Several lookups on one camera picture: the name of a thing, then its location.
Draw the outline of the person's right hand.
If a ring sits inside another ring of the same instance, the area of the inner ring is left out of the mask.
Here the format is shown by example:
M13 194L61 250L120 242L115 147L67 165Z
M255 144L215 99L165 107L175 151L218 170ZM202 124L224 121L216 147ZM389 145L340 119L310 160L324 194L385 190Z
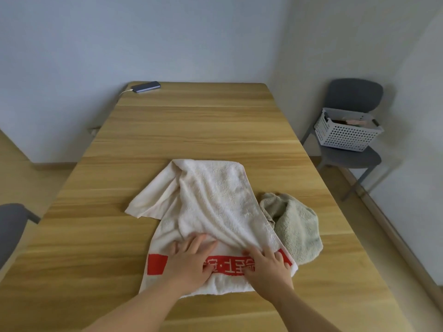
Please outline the person's right hand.
M279 293L294 292L291 274L284 267L283 255L274 252L274 261L267 262L263 250L256 246L248 246L245 253L254 262L254 276L247 281L263 299L271 302Z

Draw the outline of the person's left hand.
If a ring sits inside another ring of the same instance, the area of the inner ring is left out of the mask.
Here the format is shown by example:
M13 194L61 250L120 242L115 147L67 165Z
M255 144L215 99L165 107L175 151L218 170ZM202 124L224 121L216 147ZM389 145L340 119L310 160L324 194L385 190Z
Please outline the person's left hand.
M168 256L162 277L159 280L169 296L180 298L199 289L209 278L203 275L203 264L218 245L217 240L208 241L208 254L192 254L191 242L197 234L192 234L179 242L179 253Z

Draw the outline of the white towel with red stripe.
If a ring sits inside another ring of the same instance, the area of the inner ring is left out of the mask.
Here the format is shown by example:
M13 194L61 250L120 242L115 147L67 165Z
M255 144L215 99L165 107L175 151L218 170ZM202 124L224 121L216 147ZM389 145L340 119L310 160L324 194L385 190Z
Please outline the white towel with red stripe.
M205 233L218 241L205 264L214 267L209 280L186 295L224 295L253 291L243 269L254 269L248 245L269 246L282 254L291 276L297 263L264 216L245 168L234 161L172 160L128 205L125 213L158 219L148 249L139 293L163 274L170 244Z

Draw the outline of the person's right forearm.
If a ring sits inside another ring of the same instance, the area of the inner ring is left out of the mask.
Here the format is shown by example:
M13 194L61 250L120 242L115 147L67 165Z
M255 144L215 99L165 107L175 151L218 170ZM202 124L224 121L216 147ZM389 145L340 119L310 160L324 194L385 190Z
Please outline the person's right forearm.
M341 332L295 292L279 293L271 303L288 332Z

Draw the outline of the person's left forearm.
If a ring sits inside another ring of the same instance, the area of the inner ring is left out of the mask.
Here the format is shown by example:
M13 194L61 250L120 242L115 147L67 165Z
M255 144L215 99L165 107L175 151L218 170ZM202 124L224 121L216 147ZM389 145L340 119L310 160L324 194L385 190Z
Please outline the person's left forearm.
M158 332L183 294L179 284L159 282L99 318L82 332Z

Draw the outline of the pale green towel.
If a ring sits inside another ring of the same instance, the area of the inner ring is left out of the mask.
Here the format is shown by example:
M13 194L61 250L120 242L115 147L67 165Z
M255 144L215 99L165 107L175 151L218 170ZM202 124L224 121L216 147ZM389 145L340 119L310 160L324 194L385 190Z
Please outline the pale green towel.
M264 193L259 206L298 266L314 261L323 250L318 216L288 194Z

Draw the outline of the white perforated plastic basket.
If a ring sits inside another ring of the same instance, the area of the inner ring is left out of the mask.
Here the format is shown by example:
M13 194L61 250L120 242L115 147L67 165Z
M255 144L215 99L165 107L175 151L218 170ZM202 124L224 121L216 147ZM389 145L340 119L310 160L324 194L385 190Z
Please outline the white perforated plastic basket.
M367 125L346 126L333 123L331 119L364 120L367 121ZM322 109L314 125L314 133L321 146L356 152L365 150L383 132L383 127L368 113L327 107Z

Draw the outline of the grey chair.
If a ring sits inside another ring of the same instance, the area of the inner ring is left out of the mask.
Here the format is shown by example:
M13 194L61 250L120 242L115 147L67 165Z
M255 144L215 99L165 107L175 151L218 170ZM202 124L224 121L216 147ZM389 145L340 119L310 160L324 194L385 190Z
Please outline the grey chair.
M327 107L370 114L370 112L375 110L381 103L383 94L383 87L373 81L358 78L335 79L331 81L327 87L323 108ZM381 157L370 145L362 152L321 146L314 133L314 125L318 118L310 124L301 139L303 145L310 135L315 137L319 145L321 157L317 169L325 166L335 166L345 169L365 169L360 178L357 179L346 195L343 196L342 200L345 201L349 195L354 193L357 187L362 184L363 180L381 164Z
M39 224L41 217L23 204L0 205L0 269L12 256L28 221Z

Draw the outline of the dark smartphone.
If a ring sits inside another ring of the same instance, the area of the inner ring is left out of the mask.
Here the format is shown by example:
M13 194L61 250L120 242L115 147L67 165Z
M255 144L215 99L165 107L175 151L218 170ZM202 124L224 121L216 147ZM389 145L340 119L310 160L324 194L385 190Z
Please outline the dark smartphone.
M146 82L146 83L140 83L140 84L136 84L131 86L131 90L134 93L143 93L143 92L147 92L147 91L151 91L154 89L160 89L161 88L161 84L158 81L152 81L152 82Z

